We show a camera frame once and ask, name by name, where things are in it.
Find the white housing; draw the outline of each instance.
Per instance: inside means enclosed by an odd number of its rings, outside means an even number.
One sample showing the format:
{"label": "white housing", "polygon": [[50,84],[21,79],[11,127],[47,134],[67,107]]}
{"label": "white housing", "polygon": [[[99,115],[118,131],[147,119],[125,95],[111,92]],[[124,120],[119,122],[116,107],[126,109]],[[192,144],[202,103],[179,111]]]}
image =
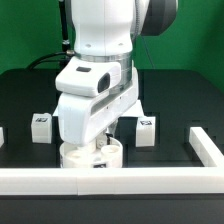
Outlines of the white housing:
{"label": "white housing", "polygon": [[133,0],[72,0],[75,51],[111,56],[132,51]]}

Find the black work surface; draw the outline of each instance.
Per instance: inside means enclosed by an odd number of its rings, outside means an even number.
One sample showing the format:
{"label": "black work surface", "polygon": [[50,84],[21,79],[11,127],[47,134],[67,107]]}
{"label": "black work surface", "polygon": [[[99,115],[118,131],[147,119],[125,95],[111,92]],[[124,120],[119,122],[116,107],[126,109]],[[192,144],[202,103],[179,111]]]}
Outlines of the black work surface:
{"label": "black work surface", "polygon": [[[0,76],[0,127],[6,144],[0,167],[59,167],[57,119],[53,143],[33,144],[33,113],[53,114],[60,93],[55,70],[10,70]],[[191,71],[139,71],[144,113],[156,116],[156,144],[135,148],[136,118],[120,118],[116,137],[124,146],[125,167],[202,166],[188,143],[190,127],[205,129],[224,149],[224,94]]]}
{"label": "black work surface", "polygon": [[[59,167],[57,120],[53,143],[33,144],[33,113],[53,113],[54,70],[10,70],[0,76],[0,167]],[[146,115],[156,116],[156,145],[135,148],[136,119],[120,118],[116,137],[126,167],[202,166],[188,143],[189,128],[203,127],[224,149],[224,95],[191,71],[139,71]],[[1,223],[224,223],[224,196],[111,195],[0,197]]]}

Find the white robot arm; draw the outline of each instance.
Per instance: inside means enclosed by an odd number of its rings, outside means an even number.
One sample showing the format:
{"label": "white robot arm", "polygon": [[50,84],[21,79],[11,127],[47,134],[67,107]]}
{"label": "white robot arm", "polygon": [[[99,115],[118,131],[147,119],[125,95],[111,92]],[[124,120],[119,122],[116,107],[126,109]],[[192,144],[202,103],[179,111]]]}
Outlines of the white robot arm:
{"label": "white robot arm", "polygon": [[158,35],[175,19],[177,0],[67,0],[76,55],[56,78],[63,141],[88,145],[138,98],[132,40]]}

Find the green background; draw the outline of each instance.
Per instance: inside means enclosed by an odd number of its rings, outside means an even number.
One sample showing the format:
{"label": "green background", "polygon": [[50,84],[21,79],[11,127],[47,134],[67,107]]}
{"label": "green background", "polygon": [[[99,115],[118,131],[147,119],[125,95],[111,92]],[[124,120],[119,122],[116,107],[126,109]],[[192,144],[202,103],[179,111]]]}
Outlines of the green background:
{"label": "green background", "polygon": [[[198,71],[224,92],[223,10],[223,0],[179,0],[174,24],[146,37],[155,68]],[[0,0],[0,35],[0,74],[61,51],[58,1]],[[152,68],[141,38],[133,56],[137,68]]]}

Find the black label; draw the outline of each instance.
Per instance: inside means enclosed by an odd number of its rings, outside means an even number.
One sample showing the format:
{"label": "black label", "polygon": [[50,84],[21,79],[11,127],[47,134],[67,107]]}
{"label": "black label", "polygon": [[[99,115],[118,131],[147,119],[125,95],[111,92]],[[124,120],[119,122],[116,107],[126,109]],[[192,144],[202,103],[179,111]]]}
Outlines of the black label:
{"label": "black label", "polygon": [[42,123],[44,123],[46,121],[47,121],[47,118],[37,118],[36,119],[36,122],[42,122]]}
{"label": "black label", "polygon": [[140,121],[142,125],[152,125],[151,121]]}
{"label": "black label", "polygon": [[106,163],[96,164],[93,166],[93,168],[107,168],[107,164]]}

